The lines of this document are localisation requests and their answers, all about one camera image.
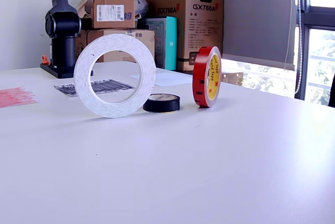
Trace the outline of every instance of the window blind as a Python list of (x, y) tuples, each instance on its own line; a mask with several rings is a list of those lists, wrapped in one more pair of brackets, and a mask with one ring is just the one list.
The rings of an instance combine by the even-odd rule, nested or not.
[(222, 58), (294, 70), (296, 10), (295, 0), (225, 0)]

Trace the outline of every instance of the red tape roll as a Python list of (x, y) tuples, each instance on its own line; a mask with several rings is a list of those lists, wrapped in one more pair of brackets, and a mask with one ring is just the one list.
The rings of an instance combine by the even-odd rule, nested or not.
[(193, 97), (198, 106), (212, 107), (221, 85), (221, 54), (217, 47), (202, 47), (193, 71)]

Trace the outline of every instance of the black electrical tape roll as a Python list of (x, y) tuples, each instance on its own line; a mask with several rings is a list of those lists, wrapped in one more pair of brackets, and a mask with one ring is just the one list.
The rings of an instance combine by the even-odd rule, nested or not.
[(180, 110), (180, 97), (171, 94), (151, 94), (143, 105), (150, 113), (171, 113)]

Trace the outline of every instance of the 3m tape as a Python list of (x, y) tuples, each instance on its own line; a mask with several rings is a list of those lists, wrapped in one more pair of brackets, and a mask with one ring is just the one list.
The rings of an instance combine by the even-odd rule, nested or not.
[(221, 54), (217, 47), (202, 47), (195, 59), (193, 97), (198, 106), (212, 107), (221, 84)]
[(171, 94), (152, 94), (143, 105), (150, 113), (172, 113), (180, 110), (180, 97)]
[[(140, 84), (125, 101), (108, 103), (94, 93), (91, 70), (98, 58), (115, 50), (130, 54), (139, 64)], [(74, 86), (78, 97), (89, 110), (102, 117), (119, 118), (136, 112), (147, 101), (154, 87), (155, 72), (153, 56), (142, 42), (127, 35), (107, 35), (90, 43), (80, 54), (74, 68)]]

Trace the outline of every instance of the teal box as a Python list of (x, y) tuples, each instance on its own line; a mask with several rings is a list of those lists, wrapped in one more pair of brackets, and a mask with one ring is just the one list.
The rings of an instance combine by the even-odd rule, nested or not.
[(138, 21), (138, 28), (155, 31), (156, 67), (174, 71), (177, 69), (177, 18), (153, 17)]

